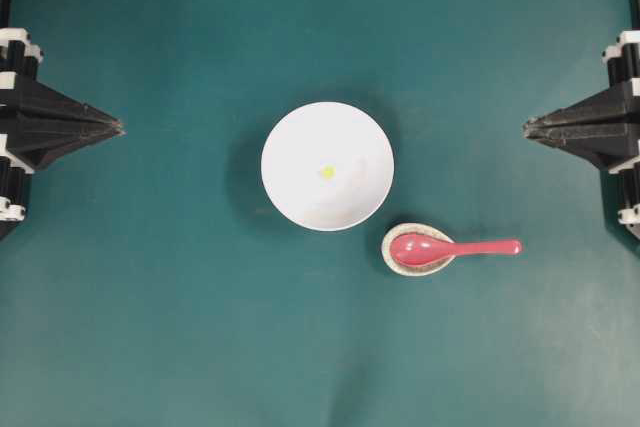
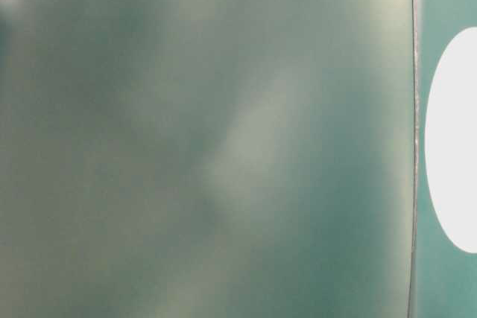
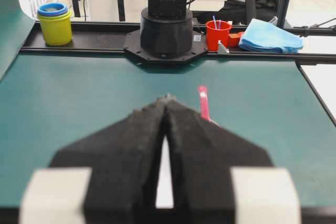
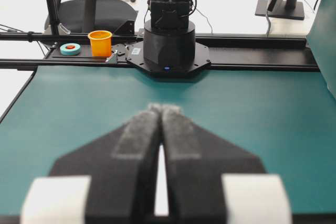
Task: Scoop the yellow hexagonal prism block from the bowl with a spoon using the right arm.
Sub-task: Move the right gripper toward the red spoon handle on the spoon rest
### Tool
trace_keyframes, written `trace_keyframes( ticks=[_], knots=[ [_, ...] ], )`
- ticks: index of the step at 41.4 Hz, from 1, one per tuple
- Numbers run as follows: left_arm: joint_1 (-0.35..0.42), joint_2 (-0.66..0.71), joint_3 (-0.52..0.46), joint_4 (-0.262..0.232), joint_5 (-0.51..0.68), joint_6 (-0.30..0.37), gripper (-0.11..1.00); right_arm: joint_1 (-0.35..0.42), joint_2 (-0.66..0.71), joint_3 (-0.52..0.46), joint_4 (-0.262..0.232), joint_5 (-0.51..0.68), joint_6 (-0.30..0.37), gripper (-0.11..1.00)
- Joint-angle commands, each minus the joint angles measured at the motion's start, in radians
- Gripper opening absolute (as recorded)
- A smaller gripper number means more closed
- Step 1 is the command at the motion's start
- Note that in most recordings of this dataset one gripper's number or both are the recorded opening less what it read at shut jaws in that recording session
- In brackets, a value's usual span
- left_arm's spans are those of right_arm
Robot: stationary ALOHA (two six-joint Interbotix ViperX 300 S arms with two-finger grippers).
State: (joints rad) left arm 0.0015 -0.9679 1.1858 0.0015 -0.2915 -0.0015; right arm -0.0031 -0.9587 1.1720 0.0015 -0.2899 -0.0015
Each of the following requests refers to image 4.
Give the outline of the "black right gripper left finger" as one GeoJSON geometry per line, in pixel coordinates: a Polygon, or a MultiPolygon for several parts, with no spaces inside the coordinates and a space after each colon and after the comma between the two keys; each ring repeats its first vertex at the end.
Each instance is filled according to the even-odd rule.
{"type": "Polygon", "coordinates": [[[22,223],[144,223],[154,209],[160,112],[142,111],[32,182],[22,223]]]}

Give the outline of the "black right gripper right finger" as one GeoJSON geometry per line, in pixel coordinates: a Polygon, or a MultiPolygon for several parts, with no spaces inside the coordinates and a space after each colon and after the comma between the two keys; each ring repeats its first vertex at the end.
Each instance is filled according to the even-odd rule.
{"type": "Polygon", "coordinates": [[[169,208],[176,223],[291,223],[279,175],[255,154],[161,108],[169,208]]]}

